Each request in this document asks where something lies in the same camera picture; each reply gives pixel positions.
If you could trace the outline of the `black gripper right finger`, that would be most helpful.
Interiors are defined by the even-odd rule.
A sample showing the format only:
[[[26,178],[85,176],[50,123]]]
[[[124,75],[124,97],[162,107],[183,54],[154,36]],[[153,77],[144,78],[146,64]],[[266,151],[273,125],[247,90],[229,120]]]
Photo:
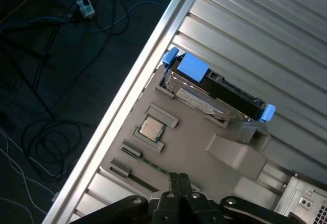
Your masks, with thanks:
[[[236,196],[227,196],[217,204],[193,191],[186,173],[179,174],[179,181],[193,223],[300,223],[294,216],[283,216]]]

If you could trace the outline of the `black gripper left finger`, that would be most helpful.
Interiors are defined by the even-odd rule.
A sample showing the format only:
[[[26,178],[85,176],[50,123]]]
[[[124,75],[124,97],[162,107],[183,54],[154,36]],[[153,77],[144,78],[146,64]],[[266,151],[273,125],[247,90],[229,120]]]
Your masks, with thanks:
[[[148,201],[131,195],[74,223],[178,223],[180,206],[179,174],[169,174],[169,191],[159,192],[158,199]]]

